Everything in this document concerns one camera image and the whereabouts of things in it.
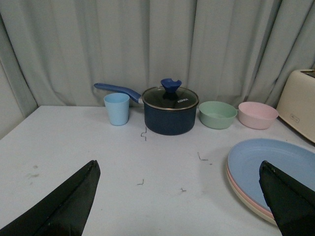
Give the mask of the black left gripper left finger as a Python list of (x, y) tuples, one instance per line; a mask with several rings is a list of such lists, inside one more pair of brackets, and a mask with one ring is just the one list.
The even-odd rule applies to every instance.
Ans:
[(100, 167), (88, 162), (24, 214), (0, 230), (2, 236), (80, 236), (89, 217)]

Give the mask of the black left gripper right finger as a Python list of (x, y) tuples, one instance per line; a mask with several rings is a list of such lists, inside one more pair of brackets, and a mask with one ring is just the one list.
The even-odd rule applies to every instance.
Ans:
[(283, 236), (315, 234), (315, 192), (271, 163), (259, 167), (259, 184)]

